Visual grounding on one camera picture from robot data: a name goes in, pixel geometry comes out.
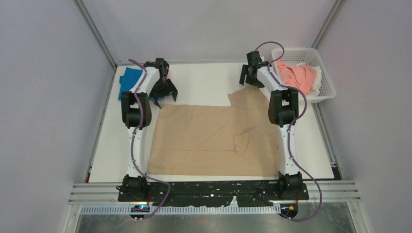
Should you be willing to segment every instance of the beige cloth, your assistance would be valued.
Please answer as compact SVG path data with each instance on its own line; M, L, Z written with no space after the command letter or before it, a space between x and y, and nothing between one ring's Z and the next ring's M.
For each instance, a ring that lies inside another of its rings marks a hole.
M148 173L277 176L278 139L268 100L254 86L228 97L231 107L162 105Z

